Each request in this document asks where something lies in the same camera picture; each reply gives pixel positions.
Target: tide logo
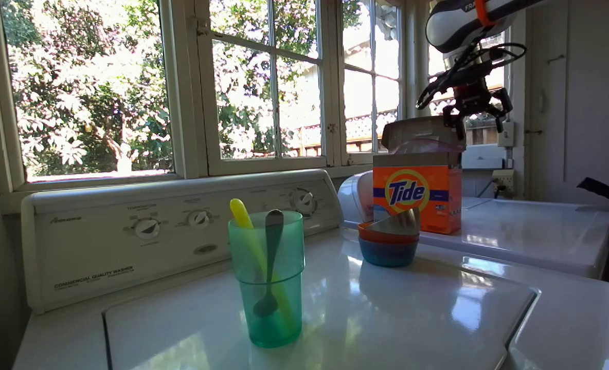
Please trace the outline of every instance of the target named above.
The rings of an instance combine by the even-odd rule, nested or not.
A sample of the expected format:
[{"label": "tide logo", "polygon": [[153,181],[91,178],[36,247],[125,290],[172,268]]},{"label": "tide logo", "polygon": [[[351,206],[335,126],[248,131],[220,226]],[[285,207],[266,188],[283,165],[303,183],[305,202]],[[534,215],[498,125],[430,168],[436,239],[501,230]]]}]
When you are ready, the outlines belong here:
[{"label": "tide logo", "polygon": [[430,199],[427,181],[416,171],[396,171],[387,178],[384,199],[392,213],[423,210]]}]

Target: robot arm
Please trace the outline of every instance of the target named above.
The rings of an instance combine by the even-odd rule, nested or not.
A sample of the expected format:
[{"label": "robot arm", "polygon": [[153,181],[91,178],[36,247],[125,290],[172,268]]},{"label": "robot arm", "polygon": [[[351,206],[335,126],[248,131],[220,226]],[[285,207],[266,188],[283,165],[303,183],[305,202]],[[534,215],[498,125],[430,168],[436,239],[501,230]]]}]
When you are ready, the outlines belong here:
[{"label": "robot arm", "polygon": [[434,76],[419,95],[418,109],[425,109],[436,92],[452,88],[455,105],[444,107],[444,115],[452,109],[459,115],[487,113],[500,118],[512,109],[508,92],[487,89],[485,76],[526,54],[520,42],[500,42],[482,48],[483,36],[504,30],[515,11],[529,7],[541,0],[439,0],[431,7],[425,24],[425,36],[431,46],[452,60],[452,65]]}]

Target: laundry room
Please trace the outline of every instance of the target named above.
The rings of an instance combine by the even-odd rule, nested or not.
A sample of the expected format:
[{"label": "laundry room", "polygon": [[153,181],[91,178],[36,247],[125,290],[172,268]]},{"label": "laundry room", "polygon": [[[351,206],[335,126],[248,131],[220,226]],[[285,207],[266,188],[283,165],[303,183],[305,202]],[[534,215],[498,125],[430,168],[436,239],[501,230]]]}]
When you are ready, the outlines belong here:
[{"label": "laundry room", "polygon": [[8,367],[609,367],[609,0],[0,0]]}]

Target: detergent box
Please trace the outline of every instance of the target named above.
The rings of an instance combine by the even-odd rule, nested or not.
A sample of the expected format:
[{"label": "detergent box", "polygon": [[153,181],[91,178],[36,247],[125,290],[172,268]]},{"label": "detergent box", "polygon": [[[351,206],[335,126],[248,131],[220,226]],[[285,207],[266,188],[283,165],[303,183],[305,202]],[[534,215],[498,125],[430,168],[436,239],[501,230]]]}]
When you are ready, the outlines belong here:
[{"label": "detergent box", "polygon": [[461,228],[461,117],[416,117],[384,125],[387,154],[372,156],[372,206],[389,213],[416,210],[419,230]]}]

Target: washing machine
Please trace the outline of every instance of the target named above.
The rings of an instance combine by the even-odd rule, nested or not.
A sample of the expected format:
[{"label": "washing machine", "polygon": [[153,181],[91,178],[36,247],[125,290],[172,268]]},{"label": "washing machine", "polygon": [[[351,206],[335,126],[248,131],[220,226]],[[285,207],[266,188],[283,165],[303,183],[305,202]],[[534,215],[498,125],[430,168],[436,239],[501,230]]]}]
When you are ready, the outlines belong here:
[{"label": "washing machine", "polygon": [[[303,333],[247,335],[230,196],[305,213]],[[609,283],[421,241],[362,259],[325,171],[45,190],[23,203],[29,319],[14,370],[609,367]]]},{"label": "washing machine", "polygon": [[[340,187],[344,222],[369,203],[369,171]],[[461,230],[421,232],[427,244],[587,277],[609,276],[609,206],[463,196]]]}]

